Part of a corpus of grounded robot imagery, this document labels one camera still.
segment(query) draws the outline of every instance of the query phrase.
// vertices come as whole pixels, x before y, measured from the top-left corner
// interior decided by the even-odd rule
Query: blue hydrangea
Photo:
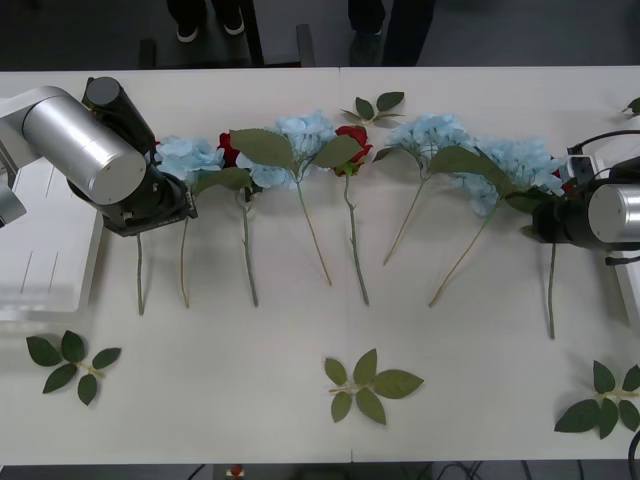
[[[336,136],[333,126],[317,111],[313,115],[303,117],[281,117],[273,129],[275,133],[283,135],[291,143],[293,158],[296,163],[306,165]],[[240,153],[236,161],[240,168],[249,169],[253,181],[262,188],[286,186],[295,188],[295,179],[291,173],[283,168],[269,167],[252,162]],[[305,176],[311,170],[306,169]]]
[[[484,136],[476,140],[477,147],[498,165],[518,190],[531,188],[562,195],[562,180],[553,173],[562,161],[553,159],[539,139],[509,141]],[[458,174],[454,186],[465,188],[471,194],[471,207],[479,215],[487,215],[498,201],[495,187],[479,175]]]
[[[224,166],[224,150],[214,150],[204,138],[167,137],[160,140],[155,159],[158,170],[187,184],[195,181],[195,172],[217,172]]]
[[[455,115],[427,114],[392,130],[387,145],[407,150],[425,167],[439,149],[472,148],[473,139]]]

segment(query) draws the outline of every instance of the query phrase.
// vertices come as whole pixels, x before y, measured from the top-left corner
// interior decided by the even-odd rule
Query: leaf sprig
[[[402,117],[403,115],[397,113],[389,113],[389,110],[397,107],[402,100],[404,100],[404,92],[387,92],[383,93],[376,100],[376,108],[373,108],[367,100],[360,97],[356,98],[356,112],[350,110],[342,110],[347,117],[351,120],[362,123],[363,125],[369,125],[376,120],[382,120],[390,117]]]
[[[99,352],[91,365],[83,363],[86,357],[82,338],[69,330],[62,337],[60,351],[42,337],[27,337],[27,348],[31,359],[41,367],[54,367],[63,359],[67,361],[56,368],[47,378],[42,393],[51,393],[67,385],[78,373],[79,368],[87,370],[87,374],[78,382],[78,397],[85,405],[89,405],[98,393],[98,380],[105,378],[102,371],[120,357],[122,349],[107,348]]]
[[[582,400],[572,406],[556,423],[556,432],[583,433],[598,427],[600,438],[606,438],[613,431],[618,418],[632,432],[640,426],[640,412],[628,398],[637,398],[635,391],[640,388],[640,367],[629,369],[624,377],[621,389],[616,389],[616,380],[607,367],[593,362],[593,388],[596,398]],[[616,405],[611,398],[619,400]]]
[[[356,405],[364,415],[376,423],[386,425],[387,416],[378,395],[391,399],[404,398],[424,382],[420,377],[403,370],[385,370],[376,374],[377,368],[378,352],[375,348],[365,353],[356,363],[352,383],[348,383],[347,371],[342,363],[334,358],[325,360],[324,371],[338,387],[329,390],[329,393],[335,394],[331,403],[334,422],[347,416],[355,395]]]

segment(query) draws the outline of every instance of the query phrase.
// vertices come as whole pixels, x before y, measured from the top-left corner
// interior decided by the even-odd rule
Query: cylindrical motor
[[[142,182],[145,158],[63,93],[31,109],[23,123],[25,139],[92,202],[120,202]]]

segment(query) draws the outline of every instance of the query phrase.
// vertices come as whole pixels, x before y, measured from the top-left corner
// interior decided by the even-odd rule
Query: white tray
[[[13,191],[27,214],[0,230],[0,321],[84,307],[102,216],[73,195],[65,177],[45,159],[21,169]]]

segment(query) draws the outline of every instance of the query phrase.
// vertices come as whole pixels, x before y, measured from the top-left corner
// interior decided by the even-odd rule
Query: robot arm
[[[42,156],[118,235],[197,217],[183,182],[156,168],[154,135],[120,84],[89,79],[83,103],[90,110],[56,87],[0,103],[0,162],[9,178],[0,186],[0,227],[25,213],[11,187],[18,170]]]

